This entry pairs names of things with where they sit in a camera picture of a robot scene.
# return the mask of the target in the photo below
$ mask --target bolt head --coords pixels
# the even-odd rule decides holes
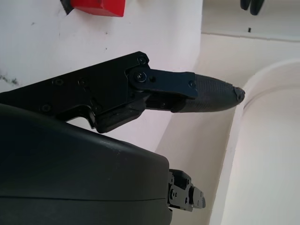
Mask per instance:
[[[139,64],[142,64],[142,65],[147,62],[146,58],[143,56],[138,57],[137,61],[139,62]]]
[[[147,79],[147,75],[144,72],[141,72],[141,73],[137,72],[137,73],[135,73],[134,77],[135,77],[135,80],[140,83],[145,82]]]

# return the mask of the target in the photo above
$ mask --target black metal bracket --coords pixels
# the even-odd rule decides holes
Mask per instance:
[[[0,93],[0,103],[62,121],[84,117],[105,133],[135,120],[145,109],[215,112],[244,99],[242,90],[226,82],[191,72],[154,70],[148,63],[146,54],[135,52]]]
[[[174,73],[137,67],[130,71],[129,81],[138,90],[178,94],[190,99],[198,97],[195,87],[196,74]]]
[[[193,208],[202,209],[206,206],[203,192],[180,170],[170,170],[168,204],[170,207],[190,212]]]

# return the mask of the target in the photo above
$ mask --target curved black cover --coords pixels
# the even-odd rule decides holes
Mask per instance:
[[[163,156],[0,104],[1,225],[168,225]]]

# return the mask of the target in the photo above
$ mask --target black robotic arm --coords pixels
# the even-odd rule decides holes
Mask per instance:
[[[169,207],[205,207],[163,156],[65,123],[84,117],[105,133],[145,109],[215,112],[244,99],[231,84],[148,62],[136,52],[0,93],[0,224],[168,225]]]

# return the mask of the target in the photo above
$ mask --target white wall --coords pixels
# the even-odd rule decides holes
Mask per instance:
[[[205,0],[203,8],[203,33],[300,41],[298,0],[265,0],[257,16],[240,0]]]
[[[278,90],[244,110],[221,225],[299,224],[299,99]]]
[[[298,43],[202,34],[195,71],[243,87],[262,68],[292,58],[300,58]],[[171,167],[182,169],[192,177],[204,192],[207,204],[205,209],[195,210],[191,215],[175,214],[174,218],[181,224],[209,222],[232,119],[233,110],[176,114],[166,129],[156,152],[167,156]],[[220,206],[222,216],[224,206]]]
[[[192,70],[200,51],[202,0],[127,0],[123,18],[73,10],[59,0],[0,0],[0,92],[136,51],[150,66]],[[171,114],[146,111],[108,136],[155,151]],[[84,120],[72,122],[89,129]]]

